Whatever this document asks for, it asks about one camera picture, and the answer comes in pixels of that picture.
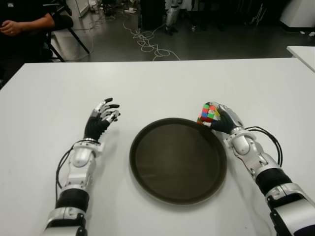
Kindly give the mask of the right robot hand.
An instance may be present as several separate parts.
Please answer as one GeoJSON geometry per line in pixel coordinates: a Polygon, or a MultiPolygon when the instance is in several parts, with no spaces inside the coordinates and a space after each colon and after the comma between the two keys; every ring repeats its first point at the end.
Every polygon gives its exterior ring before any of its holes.
{"type": "Polygon", "coordinates": [[[209,127],[211,130],[232,134],[232,130],[235,128],[245,128],[241,119],[229,107],[217,102],[207,102],[205,105],[214,106],[220,116],[220,119],[217,121],[201,122],[201,124],[209,127]]]}

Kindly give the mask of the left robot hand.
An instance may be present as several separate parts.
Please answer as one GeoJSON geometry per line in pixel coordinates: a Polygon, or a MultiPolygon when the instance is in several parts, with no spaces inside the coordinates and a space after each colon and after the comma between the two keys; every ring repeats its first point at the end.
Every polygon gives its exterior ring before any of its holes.
{"type": "Polygon", "coordinates": [[[98,142],[110,124],[118,120],[121,115],[118,110],[120,106],[113,104],[112,101],[113,98],[106,98],[92,110],[85,126],[84,139],[98,142]]]}

